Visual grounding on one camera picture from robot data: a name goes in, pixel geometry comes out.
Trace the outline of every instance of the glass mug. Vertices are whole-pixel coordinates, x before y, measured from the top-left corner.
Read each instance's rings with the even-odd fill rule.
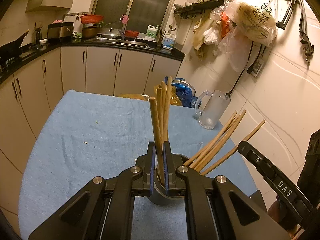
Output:
[[[205,96],[209,96],[210,99],[204,110],[201,112],[199,110],[199,104]],[[199,124],[203,128],[212,130],[223,115],[224,111],[227,109],[230,102],[230,97],[220,90],[215,90],[213,93],[208,90],[204,91],[197,99],[195,107],[196,116],[199,117]]]

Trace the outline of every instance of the mug handle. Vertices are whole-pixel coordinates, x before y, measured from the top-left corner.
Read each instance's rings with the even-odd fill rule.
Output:
[[[196,115],[202,115],[202,112],[199,110],[199,104],[201,102],[201,100],[205,97],[205,96],[209,96],[212,97],[212,93],[209,92],[208,90],[204,91],[197,99],[196,101],[196,105],[195,105],[195,111],[196,111]]]

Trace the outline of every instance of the blue tablecloth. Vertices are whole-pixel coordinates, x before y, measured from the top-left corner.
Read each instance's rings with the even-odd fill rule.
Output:
[[[170,106],[173,153],[194,155],[222,128],[220,123],[211,131],[202,128],[193,113],[191,108]],[[43,127],[23,175],[19,200],[22,239],[28,239],[93,177],[111,178],[133,166],[139,155],[146,154],[149,141],[153,141],[149,102],[68,91]],[[228,140],[212,162],[233,147]],[[247,195],[257,190],[239,153],[208,176],[220,174]],[[157,206],[136,197],[132,240],[136,239],[187,239],[183,200]]]

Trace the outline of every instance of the black countertop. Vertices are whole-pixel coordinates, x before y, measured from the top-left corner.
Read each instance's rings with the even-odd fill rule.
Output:
[[[167,49],[156,50],[154,48],[156,44],[153,41],[146,41],[146,40],[139,40],[139,41],[147,43],[150,46],[150,48],[128,47],[125,45],[110,44],[110,43],[97,42],[97,41],[83,41],[79,39],[79,40],[71,40],[68,42],[55,43],[55,44],[47,43],[40,49],[36,49],[36,48],[24,49],[24,52],[21,54],[19,58],[14,59],[12,62],[10,62],[8,65],[6,65],[4,68],[0,70],[0,84],[4,82],[10,75],[12,75],[19,68],[23,67],[25,64],[59,47],[93,46],[93,47],[119,48],[119,49],[127,49],[127,50],[150,53],[150,54],[159,55],[162,57],[172,58],[178,61],[183,61],[183,58],[185,56],[184,53],[182,53],[181,51],[175,48],[173,48],[172,50],[167,50]]]

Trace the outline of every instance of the kitchen sink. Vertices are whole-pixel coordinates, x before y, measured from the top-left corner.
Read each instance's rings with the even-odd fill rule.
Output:
[[[150,49],[150,47],[143,42],[139,41],[122,41],[118,39],[108,39],[108,38],[92,38],[89,40],[86,40],[86,42],[103,42],[103,43],[112,43],[117,45],[124,45],[128,47],[140,47],[140,48],[147,48]]]

